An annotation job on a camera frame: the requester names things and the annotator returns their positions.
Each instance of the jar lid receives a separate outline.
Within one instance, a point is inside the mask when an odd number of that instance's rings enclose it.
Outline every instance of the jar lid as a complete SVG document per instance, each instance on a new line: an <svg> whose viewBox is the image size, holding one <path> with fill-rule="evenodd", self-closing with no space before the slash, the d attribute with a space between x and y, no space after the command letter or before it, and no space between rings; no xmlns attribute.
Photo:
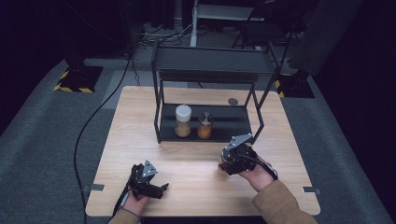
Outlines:
<svg viewBox="0 0 396 224"><path fill-rule="evenodd" d="M188 105L179 105L176 108L176 118L180 122L187 122L191 118L191 108Z"/></svg>
<svg viewBox="0 0 396 224"><path fill-rule="evenodd" d="M203 125L211 125L213 119L213 115L209 112L204 112L198 117L199 122Z"/></svg>

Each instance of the black cable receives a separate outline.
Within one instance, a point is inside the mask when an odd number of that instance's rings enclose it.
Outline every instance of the black cable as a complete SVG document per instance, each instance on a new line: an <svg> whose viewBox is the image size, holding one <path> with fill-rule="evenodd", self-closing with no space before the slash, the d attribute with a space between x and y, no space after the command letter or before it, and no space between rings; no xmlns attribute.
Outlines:
<svg viewBox="0 0 396 224"><path fill-rule="evenodd" d="M141 44L141 46L143 47L143 49L146 49L145 44L148 44L148 43L150 43L150 42L151 42L151 43L154 42L154 40L150 40L150 39L149 39L149 36L150 36L150 35L154 35L155 33L159 32L162 28L163 28L163 26L162 26L162 25L159 25L158 27L155 27L155 28L154 28L155 31L148 31L148 30L147 30L147 27L143 27L144 33L141 34L141 35L142 35L142 38L138 40L138 41L140 41L140 44Z"/></svg>
<svg viewBox="0 0 396 224"><path fill-rule="evenodd" d="M277 177L277 171L274 168L270 168L267 164L265 164L265 162L263 161L259 161L259 160L255 160L253 158L250 158L249 156L245 156L245 155L240 155L240 154L236 154L236 156L238 157L242 157L245 159L249 159L251 161L256 162L257 164L259 164L268 174L270 174L270 176L274 179L274 180L278 180Z"/></svg>
<svg viewBox="0 0 396 224"><path fill-rule="evenodd" d="M200 33L198 33L198 31L197 31L197 35L206 35L207 32L209 32L209 31L207 30L207 31L204 31L203 34L200 34Z"/></svg>
<svg viewBox="0 0 396 224"><path fill-rule="evenodd" d="M119 44L119 45L121 45L121 46L123 46L123 47L128 47L127 44L122 43L122 42L120 42L120 41L118 41L118 40L115 40L115 39L113 39L113 38L111 38L111 37L109 37L109 36L103 34L101 31L99 31L99 30L96 29L93 25L91 25L87 20L85 20L85 18L82 17L81 14L79 14L69 3L67 3L67 2L64 1L64 0L62 0L62 2L64 2L65 5L67 5L76 15L78 15L78 17L79 17L82 21L84 21L89 27L91 27L91 29L93 29L93 30L94 30L95 32L97 32L99 35L101 35L102 37L104 37L104 38L106 38L106 39L108 39L108 40L110 40L110 41L112 41L112 42L114 42L114 43L116 43L116 44Z"/></svg>
<svg viewBox="0 0 396 224"><path fill-rule="evenodd" d="M134 68L134 55L132 55L132 69L134 70L134 80L136 80L136 86L140 86L140 76L137 74Z"/></svg>
<svg viewBox="0 0 396 224"><path fill-rule="evenodd" d="M76 141L75 151L74 151L73 164L74 164L74 170L75 170L76 178L77 178L77 181L78 181L79 191L80 191L80 194L81 194L82 206L83 206L83 209L84 209L84 224L87 223L87 214L85 213L85 207L86 207L85 196L84 196L84 192L82 191L81 179L80 179L80 177L79 177L78 168L77 168L78 143L79 143L79 140L81 139L82 134L84 133L85 128L86 128L87 125L90 123L91 119L96 115L96 113L103 107L103 105L105 105L105 103L107 103L107 101L108 101L108 100L114 95L114 93L116 93L116 91L119 89L119 87L120 87L122 81L123 81L124 78L125 78L126 71L128 70L129 62L131 61L132 58L133 58L132 56L129 57L128 63L127 63L126 66L125 66L124 73L123 73L123 75L122 75L122 78L121 78L120 83L119 83L119 85L117 86L117 88L107 97L107 99L105 99L104 102L102 102L101 105L99 105L99 107L92 113L92 115L90 116L90 118L85 122L84 126L82 127L81 131L79 132L78 139L77 139L77 141Z"/></svg>
<svg viewBox="0 0 396 224"><path fill-rule="evenodd" d="M179 45L183 44L181 39L187 36L187 35L183 35L183 34L187 33L190 30L191 26L192 26L192 24L189 25L189 27L184 29L182 32L179 32L177 30L177 28L175 27L176 33L175 34L171 34L171 35L164 35L164 37L158 38L159 39L159 44L161 45L163 43L172 43L172 42L177 42L177 44L171 45L171 46L179 46ZM148 37L145 37L142 40L141 44L144 45L144 43L148 43L148 42L149 43L154 43L155 39L149 38L149 35L148 35Z"/></svg>

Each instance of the wooden table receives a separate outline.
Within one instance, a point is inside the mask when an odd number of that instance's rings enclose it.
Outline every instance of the wooden table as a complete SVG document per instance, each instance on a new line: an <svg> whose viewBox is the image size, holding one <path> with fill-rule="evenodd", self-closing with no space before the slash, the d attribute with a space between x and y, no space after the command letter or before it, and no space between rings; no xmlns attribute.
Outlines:
<svg viewBox="0 0 396 224"><path fill-rule="evenodd" d="M247 91L166 88L167 102L176 104L227 105L233 97L244 103ZM150 160L159 173L151 184L169 183L163 197L151 199L143 216L258 216L251 203L255 190L239 175L218 171L219 155L226 143L162 142L154 131L155 95L152 87L125 87L103 151L94 184L103 191L92 191L86 212L89 216L111 216L134 164ZM248 107L252 131L259 124L254 105ZM282 180L297 198L302 210L311 215L320 212L303 159L296 145L283 106L270 92L262 107L265 127L253 149L271 162Z"/></svg>

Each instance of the black metal frame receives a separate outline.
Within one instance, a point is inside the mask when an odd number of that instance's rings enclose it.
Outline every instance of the black metal frame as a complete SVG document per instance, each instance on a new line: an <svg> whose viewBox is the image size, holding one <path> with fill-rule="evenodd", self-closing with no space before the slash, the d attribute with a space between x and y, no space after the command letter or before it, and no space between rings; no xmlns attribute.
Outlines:
<svg viewBox="0 0 396 224"><path fill-rule="evenodd" d="M154 119L154 128L157 135L158 143L161 141L204 141L204 142L229 142L232 136L252 133L250 129L250 122L248 119L247 106L248 102L253 97L254 105L256 107L258 119L260 122L260 127L257 132L253 135L249 143L254 144L260 135L262 129L264 128L264 122L262 120L261 108L263 102L268 95L269 90L271 89L272 83L276 80L276 77L280 73L281 63L277 60L273 46L271 43L268 44L266 51L262 51L263 53L269 54L269 57L272 58L272 63L276 65L276 69L272 71L228 71L228 70L204 70L204 69L177 69L172 67L158 67L156 64L156 57L158 49L188 49L184 47L163 47L159 46L158 40L156 41L153 53L151 57L151 69L153 75L153 83L154 83L154 92L156 97L156 113ZM245 52L245 53L258 53L257 50L246 50L246 49L208 49L208 50L218 50L218 51L230 51L231 53L235 52ZM262 95L260 101L255 92L255 86L259 77L259 74L268 73L272 74L271 79ZM194 120L198 117L198 114L194 114L194 111L197 113L204 110L204 108L210 108L211 111L224 111L224 109L228 109L227 114L234 115L233 118L237 117L237 121L233 122L231 118L225 118L219 116L215 119L219 121L219 126L216 129L220 129L221 131L213 132L211 137L208 139L200 139L195 136L194 130L197 128L191 123L192 131L188 137L180 138L177 137L175 132L171 131L170 127L175 127L176 117L175 117L175 108L177 105L175 104L167 104L165 102L164 93L163 93L163 82L164 81L177 81L177 82L202 82L202 83L232 83L232 84L250 84L250 89L248 91L247 99L244 105L189 105L193 108L193 114L191 115L191 119ZM159 115L162 113L161 124L159 126Z"/></svg>

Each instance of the brown sleeve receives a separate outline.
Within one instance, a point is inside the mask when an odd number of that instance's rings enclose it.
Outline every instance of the brown sleeve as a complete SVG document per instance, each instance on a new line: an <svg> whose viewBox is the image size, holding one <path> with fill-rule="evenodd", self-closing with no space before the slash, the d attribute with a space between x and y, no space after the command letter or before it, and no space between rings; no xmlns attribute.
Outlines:
<svg viewBox="0 0 396 224"><path fill-rule="evenodd" d="M139 217L137 215L121 208L108 224L137 224L138 222Z"/></svg>
<svg viewBox="0 0 396 224"><path fill-rule="evenodd" d="M280 180L260 191L253 198L253 204L268 224L317 223L311 215L300 210L296 198Z"/></svg>

